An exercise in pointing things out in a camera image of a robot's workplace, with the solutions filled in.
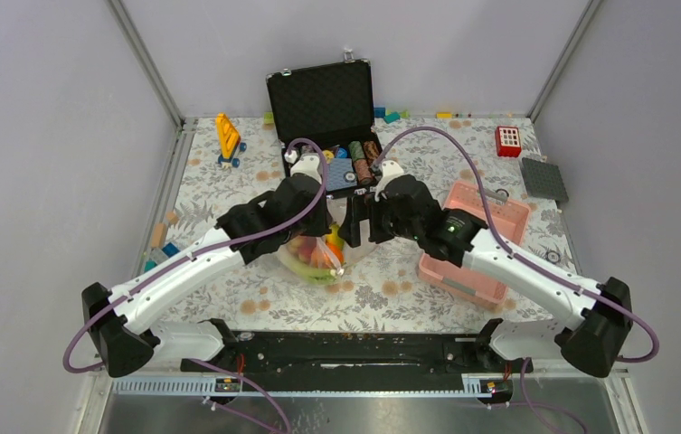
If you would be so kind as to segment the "yellow pear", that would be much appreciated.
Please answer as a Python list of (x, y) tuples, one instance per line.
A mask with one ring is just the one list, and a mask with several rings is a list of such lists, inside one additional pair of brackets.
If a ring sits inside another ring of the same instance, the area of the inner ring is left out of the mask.
[(325, 236), (325, 244), (332, 250), (342, 251), (345, 248), (345, 241), (339, 235), (340, 226), (333, 222), (329, 229), (330, 232)]

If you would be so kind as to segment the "clear pink zip bag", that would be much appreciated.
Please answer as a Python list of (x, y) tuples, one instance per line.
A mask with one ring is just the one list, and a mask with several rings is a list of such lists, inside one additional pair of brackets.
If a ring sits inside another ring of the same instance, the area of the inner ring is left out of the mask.
[(337, 283), (354, 264), (376, 249), (376, 245), (367, 239), (368, 222), (361, 225), (362, 241), (358, 247), (352, 247), (339, 237), (340, 224), (348, 211), (345, 200), (330, 200), (327, 209), (331, 216), (329, 234), (297, 236), (276, 253), (281, 264), (298, 278), (321, 286)]

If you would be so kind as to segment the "green celery stalk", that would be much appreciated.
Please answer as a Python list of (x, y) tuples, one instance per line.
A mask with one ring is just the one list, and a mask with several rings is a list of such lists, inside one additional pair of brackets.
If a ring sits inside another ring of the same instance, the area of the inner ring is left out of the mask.
[(334, 269), (318, 269), (313, 267), (297, 268), (293, 272), (304, 281), (315, 285), (332, 285), (338, 281), (338, 276)]

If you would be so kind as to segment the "orange fruit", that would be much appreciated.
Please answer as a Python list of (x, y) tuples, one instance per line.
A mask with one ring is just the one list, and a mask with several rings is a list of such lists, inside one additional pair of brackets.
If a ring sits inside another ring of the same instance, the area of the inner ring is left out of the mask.
[(321, 267), (339, 269), (345, 264), (343, 251), (332, 250), (323, 240), (317, 242), (315, 253), (313, 261)]

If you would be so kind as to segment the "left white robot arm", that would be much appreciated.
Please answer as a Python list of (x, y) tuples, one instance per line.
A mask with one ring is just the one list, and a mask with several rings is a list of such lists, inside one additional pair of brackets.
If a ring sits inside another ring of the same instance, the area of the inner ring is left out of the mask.
[(160, 332), (157, 319), (207, 279), (273, 253), (299, 234), (327, 232), (325, 182), (318, 175), (291, 175), (276, 189), (234, 205), (201, 239), (148, 272), (113, 288), (99, 282), (84, 288), (81, 332), (112, 378), (134, 373), (159, 355), (202, 359), (217, 372), (227, 371), (238, 350), (214, 325), (202, 325), (176, 344)]

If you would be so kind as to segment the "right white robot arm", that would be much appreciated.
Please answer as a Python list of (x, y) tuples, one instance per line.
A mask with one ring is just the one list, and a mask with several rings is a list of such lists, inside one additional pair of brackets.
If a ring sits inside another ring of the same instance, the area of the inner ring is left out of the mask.
[(477, 294), (476, 279), (493, 279), (551, 315), (548, 321), (489, 321), (475, 349), (484, 371), (496, 373), (526, 357), (561, 358), (590, 376), (607, 377), (634, 324), (629, 286), (617, 278), (598, 282), (574, 275), (521, 249), (512, 238), (524, 228), (505, 224), (506, 233), (500, 234), (489, 223), (495, 204), (465, 203), (479, 197), (475, 185), (457, 182), (439, 203), (424, 183), (404, 175), (382, 193), (348, 197), (339, 235), (357, 247), (361, 224), (368, 222), (371, 243), (414, 241), (425, 258), (445, 266), (446, 271), (431, 274), (441, 277), (443, 287)]

